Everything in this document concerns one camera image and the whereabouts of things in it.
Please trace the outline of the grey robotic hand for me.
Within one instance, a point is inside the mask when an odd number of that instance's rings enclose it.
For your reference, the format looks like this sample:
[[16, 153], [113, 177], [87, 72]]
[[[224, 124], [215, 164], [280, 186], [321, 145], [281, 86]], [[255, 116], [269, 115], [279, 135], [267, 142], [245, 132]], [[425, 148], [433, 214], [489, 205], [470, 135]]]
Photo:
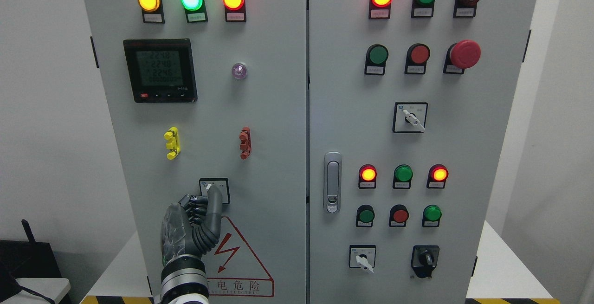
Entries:
[[184, 254], [202, 257], [212, 250], [220, 239], [222, 206], [221, 192], [212, 184], [206, 196], [187, 194], [172, 203], [161, 226], [163, 265]]

